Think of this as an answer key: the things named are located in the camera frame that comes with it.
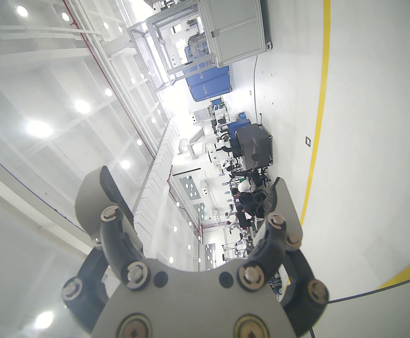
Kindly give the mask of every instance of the light fixture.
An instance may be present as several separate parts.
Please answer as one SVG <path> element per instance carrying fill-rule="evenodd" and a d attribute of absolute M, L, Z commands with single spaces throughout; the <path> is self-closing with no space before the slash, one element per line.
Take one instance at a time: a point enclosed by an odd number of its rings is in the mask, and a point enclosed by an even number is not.
<path fill-rule="evenodd" d="M 61 17 L 63 18 L 64 21 L 70 21 L 70 17 L 68 16 L 67 13 L 62 12 Z"/>
<path fill-rule="evenodd" d="M 36 137 L 47 137 L 51 134 L 51 127 L 41 121 L 31 121 L 27 126 L 27 133 Z"/>
<path fill-rule="evenodd" d="M 128 169 L 130 166 L 131 166 L 131 163 L 128 160 L 121 162 L 121 167 L 123 167 L 124 169 Z"/>
<path fill-rule="evenodd" d="M 24 8 L 23 6 L 17 7 L 17 13 L 19 13 L 21 16 L 24 16 L 24 17 L 28 15 L 26 8 Z"/>
<path fill-rule="evenodd" d="M 53 317 L 54 316 L 50 311 L 41 313 L 34 322 L 34 327 L 36 329 L 48 328 L 52 323 Z"/>
<path fill-rule="evenodd" d="M 81 113 L 81 114 L 87 114 L 90 111 L 90 105 L 82 100 L 78 100 L 75 103 L 75 108 Z"/>

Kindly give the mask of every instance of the white floor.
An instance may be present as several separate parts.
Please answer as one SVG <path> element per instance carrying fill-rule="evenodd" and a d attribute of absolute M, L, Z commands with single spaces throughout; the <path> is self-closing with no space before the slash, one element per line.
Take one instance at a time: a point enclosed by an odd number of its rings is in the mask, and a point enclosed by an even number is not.
<path fill-rule="evenodd" d="M 410 2 L 331 2 L 327 93 L 302 251 L 332 299 L 410 264 Z M 269 1 L 273 50 L 231 67 L 232 113 L 273 135 L 273 175 L 302 212 L 321 81 L 323 1 Z"/>

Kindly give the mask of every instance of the white shirt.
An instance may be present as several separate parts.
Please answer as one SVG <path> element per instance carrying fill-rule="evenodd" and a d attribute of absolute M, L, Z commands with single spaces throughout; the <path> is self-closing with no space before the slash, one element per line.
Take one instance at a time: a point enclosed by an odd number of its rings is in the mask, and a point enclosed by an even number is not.
<path fill-rule="evenodd" d="M 241 193 L 246 193 L 246 192 L 252 192 L 255 190 L 255 185 L 249 183 L 249 179 L 246 178 L 245 181 L 242 181 L 241 183 L 238 184 L 238 190 Z"/>

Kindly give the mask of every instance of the window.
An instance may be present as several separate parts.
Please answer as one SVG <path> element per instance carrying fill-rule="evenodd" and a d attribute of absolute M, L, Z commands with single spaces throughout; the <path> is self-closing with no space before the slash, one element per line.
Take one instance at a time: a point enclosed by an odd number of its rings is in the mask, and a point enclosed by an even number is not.
<path fill-rule="evenodd" d="M 186 39 L 175 42 L 175 47 L 177 48 L 178 56 L 180 57 L 182 64 L 186 64 L 188 62 L 187 55 L 185 54 L 185 47 L 187 46 Z"/>
<path fill-rule="evenodd" d="M 180 31 L 182 31 L 182 26 L 181 26 L 180 23 L 178 23 L 177 25 L 172 26 L 172 27 L 170 28 L 170 30 L 171 30 L 171 34 L 175 34 L 175 33 L 178 33 L 178 32 L 180 32 Z"/>

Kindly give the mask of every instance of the black cable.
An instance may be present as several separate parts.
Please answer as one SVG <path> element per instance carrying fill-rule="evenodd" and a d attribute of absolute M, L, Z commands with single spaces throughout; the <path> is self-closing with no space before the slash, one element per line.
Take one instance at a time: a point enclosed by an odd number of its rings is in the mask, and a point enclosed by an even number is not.
<path fill-rule="evenodd" d="M 255 67 L 253 69 L 253 101 L 255 102 L 255 116 L 256 116 L 256 123 L 257 123 L 257 113 L 256 113 L 256 96 L 255 96 L 255 71 L 256 71 L 256 63 L 257 63 L 257 55 L 255 60 Z"/>
<path fill-rule="evenodd" d="M 382 288 L 382 289 L 378 289 L 378 290 L 373 290 L 373 291 L 361 293 L 361 294 L 356 295 L 356 296 L 350 296 L 350 297 L 345 297 L 345 298 L 330 300 L 330 301 L 328 301 L 328 304 L 343 302 L 343 301 L 345 301 L 345 300 L 350 300 L 350 299 L 355 299 L 355 298 L 359 298 L 359 297 L 363 297 L 363 296 L 372 295 L 372 294 L 374 294 L 374 293 L 378 293 L 378 292 L 386 291 L 386 290 L 389 290 L 389 289 L 392 289 L 392 288 L 396 288 L 397 286 L 401 286 L 401 285 L 404 285 L 404 284 L 407 284 L 407 283 L 410 283 L 410 279 L 407 280 L 407 281 L 403 281 L 403 282 L 401 282 L 401 283 L 397 283 L 397 284 L 393 284 L 393 285 L 390 285 L 390 286 L 386 286 L 385 288 Z"/>
<path fill-rule="evenodd" d="M 316 338 L 316 336 L 314 335 L 313 327 L 311 327 L 311 328 L 309 329 L 309 332 L 310 332 L 310 336 L 311 336 L 312 338 Z"/>

